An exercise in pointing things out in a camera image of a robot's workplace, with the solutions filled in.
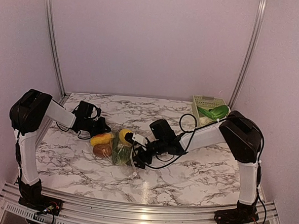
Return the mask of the clear zip top bag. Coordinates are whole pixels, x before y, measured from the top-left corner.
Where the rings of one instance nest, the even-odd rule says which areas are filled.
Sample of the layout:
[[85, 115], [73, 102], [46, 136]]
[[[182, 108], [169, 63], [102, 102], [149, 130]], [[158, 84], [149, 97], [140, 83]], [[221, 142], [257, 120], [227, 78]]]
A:
[[90, 139], [90, 147], [94, 156], [121, 167], [121, 171], [129, 178], [136, 178], [137, 169], [133, 163], [133, 147], [125, 140], [125, 134], [131, 132], [129, 129], [122, 129], [93, 136]]

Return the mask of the fake bok choy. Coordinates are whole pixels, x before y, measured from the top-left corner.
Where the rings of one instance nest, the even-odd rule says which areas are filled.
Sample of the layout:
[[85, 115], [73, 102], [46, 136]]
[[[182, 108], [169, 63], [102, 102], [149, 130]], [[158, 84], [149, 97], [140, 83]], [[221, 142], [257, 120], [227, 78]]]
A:
[[199, 118], [199, 121], [201, 123], [201, 125], [207, 125], [211, 122], [214, 122], [218, 119], [223, 119], [225, 118], [229, 112], [230, 109], [227, 105], [221, 105], [221, 106], [217, 106], [213, 109], [204, 109], [202, 107], [197, 107], [198, 109], [198, 113], [200, 115], [202, 115]]

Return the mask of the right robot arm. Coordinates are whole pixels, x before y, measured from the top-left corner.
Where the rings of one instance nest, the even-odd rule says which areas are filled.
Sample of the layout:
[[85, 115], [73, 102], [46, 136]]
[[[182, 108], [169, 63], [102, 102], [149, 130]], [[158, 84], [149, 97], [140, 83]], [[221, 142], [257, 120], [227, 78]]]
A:
[[215, 212], [214, 220], [217, 224], [245, 224], [259, 220], [256, 204], [260, 200], [260, 155], [265, 140], [252, 120], [234, 110], [225, 118], [179, 135], [166, 120], [159, 119], [149, 127], [155, 137], [153, 141], [136, 133], [125, 134], [125, 140], [133, 146], [135, 166], [149, 167], [153, 157], [163, 153], [180, 158], [193, 150], [226, 143], [239, 166], [240, 194], [237, 207]]

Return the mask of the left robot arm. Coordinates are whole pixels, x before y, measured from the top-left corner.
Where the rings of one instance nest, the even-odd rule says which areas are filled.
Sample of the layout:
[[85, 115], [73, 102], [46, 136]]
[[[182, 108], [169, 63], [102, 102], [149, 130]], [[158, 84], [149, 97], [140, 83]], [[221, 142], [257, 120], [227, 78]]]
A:
[[19, 204], [57, 216], [62, 201], [42, 194], [42, 182], [36, 166], [36, 138], [43, 119], [49, 118], [75, 133], [85, 131], [90, 136], [110, 132], [97, 106], [81, 101], [73, 111], [67, 111], [52, 95], [35, 89], [27, 91], [10, 109], [11, 125], [16, 145], [15, 156], [19, 166]]

